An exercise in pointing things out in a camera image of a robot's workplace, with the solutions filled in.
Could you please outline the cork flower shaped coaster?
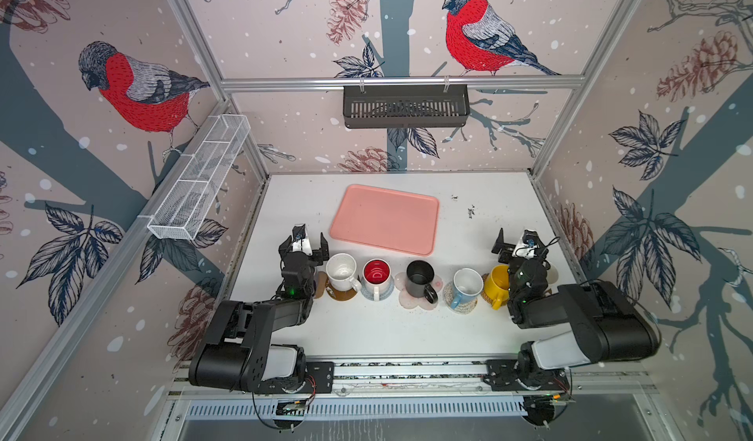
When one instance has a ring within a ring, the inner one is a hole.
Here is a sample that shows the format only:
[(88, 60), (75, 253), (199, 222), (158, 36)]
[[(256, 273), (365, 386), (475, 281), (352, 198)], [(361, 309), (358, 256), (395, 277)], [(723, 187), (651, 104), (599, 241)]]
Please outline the cork flower shaped coaster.
[(329, 282), (329, 278), (327, 277), (327, 274), (325, 272), (317, 273), (317, 284), (316, 284), (316, 289), (315, 289), (315, 294), (314, 294), (315, 299), (320, 299), (324, 296), (328, 282)]

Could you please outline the yellow mug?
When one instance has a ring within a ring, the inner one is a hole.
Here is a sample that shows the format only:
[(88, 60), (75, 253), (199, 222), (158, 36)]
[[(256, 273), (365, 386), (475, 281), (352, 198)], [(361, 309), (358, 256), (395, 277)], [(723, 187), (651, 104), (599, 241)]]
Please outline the yellow mug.
[(509, 300), (510, 282), (509, 267), (507, 265), (496, 266), (484, 279), (482, 298), (494, 310), (499, 310)]

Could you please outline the glossy brown round coaster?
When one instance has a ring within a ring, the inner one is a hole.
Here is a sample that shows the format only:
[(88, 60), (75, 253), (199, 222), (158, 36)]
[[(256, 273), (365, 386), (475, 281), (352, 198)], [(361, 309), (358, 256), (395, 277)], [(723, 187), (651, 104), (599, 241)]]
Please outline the glossy brown round coaster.
[(330, 284), (326, 286), (326, 292), (331, 299), (339, 302), (345, 302), (353, 299), (358, 295), (358, 291), (356, 289), (349, 289), (347, 291), (341, 291), (338, 289), (335, 289)]

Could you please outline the blue patterned mug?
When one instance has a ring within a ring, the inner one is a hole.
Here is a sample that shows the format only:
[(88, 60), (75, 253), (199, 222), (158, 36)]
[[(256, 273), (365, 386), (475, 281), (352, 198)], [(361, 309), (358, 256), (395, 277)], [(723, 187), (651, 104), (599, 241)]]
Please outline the blue patterned mug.
[(480, 296), (482, 290), (484, 290), (482, 276), (473, 269), (463, 268), (457, 270), (451, 283), (458, 291), (469, 296)]

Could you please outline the red inside white mug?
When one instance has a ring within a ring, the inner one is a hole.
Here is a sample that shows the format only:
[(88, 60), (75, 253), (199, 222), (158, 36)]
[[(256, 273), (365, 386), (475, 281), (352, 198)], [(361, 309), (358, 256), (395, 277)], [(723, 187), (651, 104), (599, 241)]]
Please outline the red inside white mug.
[(382, 259), (373, 259), (366, 262), (361, 282), (363, 287), (370, 288), (372, 292), (376, 292), (376, 288), (384, 289), (391, 285), (394, 286), (390, 265)]

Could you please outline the multicolour zigzag woven coaster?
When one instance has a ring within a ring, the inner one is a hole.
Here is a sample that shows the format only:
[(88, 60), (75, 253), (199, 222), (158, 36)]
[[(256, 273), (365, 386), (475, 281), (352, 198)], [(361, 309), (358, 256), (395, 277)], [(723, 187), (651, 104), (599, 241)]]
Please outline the multicolour zigzag woven coaster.
[(472, 313), (478, 305), (478, 295), (466, 295), (458, 291), (452, 283), (443, 288), (442, 299), (450, 311), (461, 315)]

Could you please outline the blue grey woven coaster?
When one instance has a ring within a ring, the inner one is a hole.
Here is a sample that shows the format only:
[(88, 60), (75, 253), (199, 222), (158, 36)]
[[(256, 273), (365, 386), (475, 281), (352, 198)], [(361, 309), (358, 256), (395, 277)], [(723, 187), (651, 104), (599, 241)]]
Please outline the blue grey woven coaster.
[(373, 302), (383, 302), (386, 301), (386, 299), (389, 298), (389, 296), (394, 292), (394, 286), (391, 285), (388, 288), (380, 289), (376, 288), (376, 292), (372, 292), (370, 288), (363, 287), (361, 290), (361, 294), (370, 301)]

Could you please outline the black mug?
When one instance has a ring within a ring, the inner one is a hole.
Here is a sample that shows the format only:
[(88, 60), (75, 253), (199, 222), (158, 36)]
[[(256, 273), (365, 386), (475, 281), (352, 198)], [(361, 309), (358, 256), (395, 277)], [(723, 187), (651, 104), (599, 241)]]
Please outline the black mug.
[(437, 303), (437, 291), (433, 288), (435, 270), (426, 261), (415, 260), (406, 270), (406, 290), (409, 295), (417, 299), (425, 299), (429, 304)]

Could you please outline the pink flower shaped coaster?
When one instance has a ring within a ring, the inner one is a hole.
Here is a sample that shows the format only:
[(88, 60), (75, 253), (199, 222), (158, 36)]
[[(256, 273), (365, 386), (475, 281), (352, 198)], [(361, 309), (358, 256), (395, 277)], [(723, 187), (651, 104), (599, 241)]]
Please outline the pink flower shaped coaster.
[(439, 276), (435, 276), (431, 284), (417, 284), (408, 278), (406, 272), (400, 272), (394, 276), (395, 290), (398, 292), (398, 302), (406, 310), (423, 309), (433, 311), (438, 306), (438, 301), (431, 303), (427, 300), (426, 293), (429, 287), (435, 290), (437, 296), (441, 294), (444, 282)]

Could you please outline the cream mug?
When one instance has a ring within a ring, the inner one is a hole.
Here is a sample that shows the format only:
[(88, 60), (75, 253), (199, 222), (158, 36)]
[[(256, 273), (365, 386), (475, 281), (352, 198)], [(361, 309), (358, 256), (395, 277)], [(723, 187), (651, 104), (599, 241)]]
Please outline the cream mug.
[(559, 272), (554, 265), (547, 270), (547, 282), (549, 285), (555, 285), (559, 280)]

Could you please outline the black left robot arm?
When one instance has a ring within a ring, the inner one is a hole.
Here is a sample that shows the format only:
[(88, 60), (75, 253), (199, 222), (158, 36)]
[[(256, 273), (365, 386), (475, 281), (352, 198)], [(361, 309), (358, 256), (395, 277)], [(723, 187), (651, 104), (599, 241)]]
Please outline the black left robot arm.
[(309, 318), (319, 287), (317, 267), (329, 260), (329, 243), (321, 236), (314, 249), (307, 227), (296, 225), (278, 254), (282, 282), (271, 299), (218, 305), (191, 360), (191, 385), (263, 394), (296, 393), (310, 383), (304, 350), (272, 343), (272, 337)]

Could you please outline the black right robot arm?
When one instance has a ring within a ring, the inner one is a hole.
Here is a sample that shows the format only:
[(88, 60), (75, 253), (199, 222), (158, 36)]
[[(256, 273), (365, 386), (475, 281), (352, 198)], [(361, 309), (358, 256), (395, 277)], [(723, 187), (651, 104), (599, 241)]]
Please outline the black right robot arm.
[(486, 276), (482, 296), (492, 308), (506, 306), (520, 329), (569, 327), (559, 335), (524, 343), (514, 360), (489, 360), (484, 382), (495, 391), (518, 386), (565, 390), (570, 368), (640, 361), (654, 356), (660, 347), (660, 332), (613, 283), (588, 280), (563, 284), (552, 292), (547, 280), (550, 244), (531, 229), (516, 244), (509, 243), (500, 229), (491, 249), (506, 277), (498, 287), (502, 293), (492, 296), (496, 273)]

